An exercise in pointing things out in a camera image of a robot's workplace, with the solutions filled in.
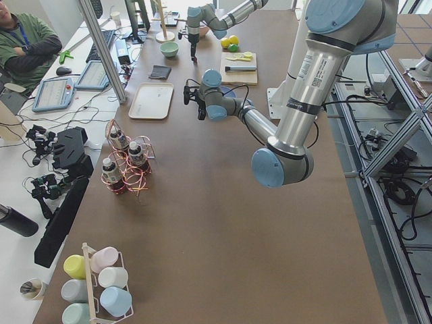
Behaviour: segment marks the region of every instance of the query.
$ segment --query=blue lanyard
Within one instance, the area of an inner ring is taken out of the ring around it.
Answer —
[[[24,41],[26,42],[25,45],[30,45],[30,42],[28,41],[26,32],[24,31],[24,28],[21,26],[21,24],[18,24],[18,26],[20,27],[20,31],[21,31],[21,35],[24,38]],[[24,45],[24,43],[22,42],[22,40],[20,39],[20,37],[18,37],[17,34],[15,34],[15,32],[9,32],[18,42],[20,42],[21,44]]]

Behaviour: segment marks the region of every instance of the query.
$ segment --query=white desk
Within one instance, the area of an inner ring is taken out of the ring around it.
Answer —
[[[113,29],[113,22],[109,22],[103,28]],[[63,49],[69,49],[86,34],[88,34],[87,28],[80,27]],[[81,73],[86,65],[85,59],[90,51],[91,45],[92,39],[89,38],[77,47],[77,49],[71,52],[74,59],[67,58],[64,66],[71,68],[73,74]],[[139,50],[134,51],[131,58],[135,58],[137,54],[139,54]],[[57,60],[48,71],[45,78],[55,77],[55,70],[59,66],[60,64]],[[98,92],[76,91],[71,105],[67,109],[46,113],[33,113],[31,110],[33,100],[31,100],[24,104],[20,115],[25,117],[25,119],[28,119],[24,122],[27,130],[30,129],[33,124],[36,124],[55,133],[65,129],[64,125],[58,124],[59,122],[68,122],[71,120],[71,116],[74,116],[74,119],[79,120],[91,119],[97,112],[96,108],[99,112],[94,119],[108,121],[114,118],[119,103],[112,89],[94,98],[90,105],[91,107],[82,110],[82,106],[97,94]],[[86,147],[86,154],[90,155],[93,165],[97,162],[100,154],[99,149],[105,141],[106,122],[103,121],[92,121],[89,124],[72,122],[70,124],[71,127],[80,126],[86,130],[88,142],[85,146],[90,146],[90,148]],[[6,227],[0,226],[0,287],[2,287],[0,313],[2,314],[2,323],[27,324],[33,322],[33,318],[39,309],[41,302],[25,301],[20,296],[20,286],[33,277],[40,278],[49,283],[57,263],[57,257],[50,269],[46,269],[34,263],[33,253],[43,237],[48,220],[43,217],[39,203],[31,197],[31,194],[26,191],[22,183],[27,177],[36,178],[52,173],[53,167],[51,164],[53,160],[50,155],[47,159],[43,159],[38,166],[29,167],[22,158],[23,153],[29,149],[26,145],[22,144],[22,142],[6,142],[3,139],[0,139],[0,146],[14,144],[21,145],[0,148],[0,169],[2,170],[0,203],[2,205],[13,207],[28,218],[37,222],[39,230],[35,235],[25,238]],[[28,152],[24,157],[31,165],[34,153]],[[30,181],[27,181],[26,185],[27,189],[31,191],[32,184]],[[65,195],[57,200],[45,200],[45,202],[53,211],[61,204],[64,196]]]

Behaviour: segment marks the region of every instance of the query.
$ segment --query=wristwatch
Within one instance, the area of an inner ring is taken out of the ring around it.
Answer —
[[[28,48],[27,45],[21,46],[21,49],[22,49],[23,52],[25,52],[25,54],[28,54],[28,52],[30,51],[30,49]]]

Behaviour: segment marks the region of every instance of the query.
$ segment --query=keyboard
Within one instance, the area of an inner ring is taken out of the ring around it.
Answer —
[[[102,30],[102,35],[103,38],[105,39],[105,42],[107,43],[108,49],[111,49],[111,46],[113,46],[115,40],[115,30]],[[100,60],[101,58],[97,53],[96,45],[93,44],[92,48],[90,49],[90,52],[88,53],[86,63],[88,63],[88,61],[100,61]]]

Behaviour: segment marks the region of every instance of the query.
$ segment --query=computer mouse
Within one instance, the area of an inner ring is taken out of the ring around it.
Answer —
[[[56,73],[58,76],[64,76],[64,75],[66,75],[66,74],[70,74],[70,73],[72,73],[72,70],[71,70],[70,68],[68,68],[68,67],[61,66],[61,67],[59,67],[59,68],[57,68],[57,69],[55,70],[55,73]]]

